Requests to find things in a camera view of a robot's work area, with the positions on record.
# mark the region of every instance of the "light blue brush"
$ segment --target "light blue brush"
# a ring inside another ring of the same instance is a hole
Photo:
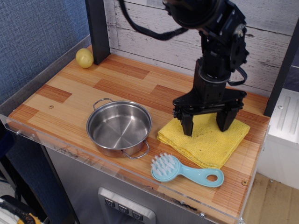
[[[160,182],[172,181],[177,175],[183,175],[195,183],[201,184],[206,187],[219,187],[224,181],[224,174],[219,169],[195,169],[183,165],[177,157],[167,153],[155,156],[152,160],[151,174]],[[211,175],[217,177],[216,181],[210,181],[207,178]]]

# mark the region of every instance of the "white wooden wall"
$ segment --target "white wooden wall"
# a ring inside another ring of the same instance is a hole
[[[248,63],[242,68],[248,79],[239,89],[270,96],[299,17],[299,0],[234,0],[246,16]],[[193,76],[195,61],[202,56],[198,31],[169,41],[135,32],[118,0],[105,0],[111,52],[141,62]],[[138,25],[163,33],[180,26],[164,10],[162,0],[127,0],[126,8]],[[231,79],[240,78],[238,72]]]

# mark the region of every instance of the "brush handle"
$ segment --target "brush handle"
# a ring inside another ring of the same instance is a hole
[[[201,184],[206,187],[219,187],[224,181],[224,174],[219,169],[195,169],[181,164],[180,174],[194,181],[195,183]],[[207,178],[211,175],[217,177],[216,181],[210,181]]]

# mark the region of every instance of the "control panel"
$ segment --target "control panel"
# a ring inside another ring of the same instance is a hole
[[[156,224],[156,215],[152,210],[106,188],[99,188],[98,197],[102,209],[107,207],[113,208],[122,214],[134,218],[134,220],[140,221],[140,223]]]

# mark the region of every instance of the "pot handle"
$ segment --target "pot handle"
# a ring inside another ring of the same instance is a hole
[[[95,109],[95,105],[98,103],[98,102],[101,102],[101,101],[103,101],[103,100],[110,100],[111,102],[113,102],[113,100],[112,99],[110,99],[110,98],[104,98],[104,99],[100,99],[100,100],[98,100],[97,102],[95,102],[94,104],[93,104],[93,108],[94,108],[94,110],[96,110]]]
[[[150,151],[150,147],[149,147],[148,142],[146,141],[146,139],[143,140],[143,141],[145,142],[146,146],[148,147],[148,150],[146,150],[146,152],[145,152],[143,155],[140,155],[140,156],[137,156],[137,157],[132,157],[132,156],[128,155],[126,152],[124,152],[123,150],[122,150],[122,152],[123,152],[127,157],[129,157],[130,159],[132,159],[132,160],[134,160],[134,159],[139,159],[139,158],[141,158],[141,157],[144,157],[147,153],[149,153],[149,151]]]

